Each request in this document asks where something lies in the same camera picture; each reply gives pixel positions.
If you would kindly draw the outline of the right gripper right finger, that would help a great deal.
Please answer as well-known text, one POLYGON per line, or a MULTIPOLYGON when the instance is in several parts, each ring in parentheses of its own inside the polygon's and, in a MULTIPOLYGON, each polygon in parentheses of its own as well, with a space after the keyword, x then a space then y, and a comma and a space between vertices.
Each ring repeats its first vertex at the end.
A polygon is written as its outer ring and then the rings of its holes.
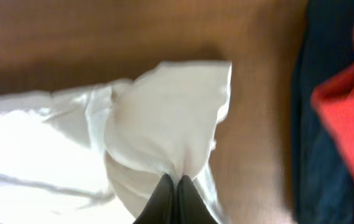
POLYGON ((187 175, 177 185, 176 217, 179 224, 217 224, 187 175))

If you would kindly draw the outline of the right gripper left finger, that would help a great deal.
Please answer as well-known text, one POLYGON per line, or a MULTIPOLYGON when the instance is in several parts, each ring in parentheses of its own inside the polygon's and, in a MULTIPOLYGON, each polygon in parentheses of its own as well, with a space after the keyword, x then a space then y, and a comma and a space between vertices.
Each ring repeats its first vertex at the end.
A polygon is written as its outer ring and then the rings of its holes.
POLYGON ((161 177, 144 210, 134 224, 171 224, 173 222, 174 183, 169 175, 161 177))

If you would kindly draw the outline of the white t-shirt black print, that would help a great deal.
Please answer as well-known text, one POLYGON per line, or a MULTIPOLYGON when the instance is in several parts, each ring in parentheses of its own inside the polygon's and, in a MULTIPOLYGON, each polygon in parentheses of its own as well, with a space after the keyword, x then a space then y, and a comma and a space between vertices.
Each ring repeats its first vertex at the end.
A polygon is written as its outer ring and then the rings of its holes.
POLYGON ((0 96, 0 223, 131 223, 161 177, 192 180, 228 223, 209 165, 228 61, 162 62, 135 80, 0 96))

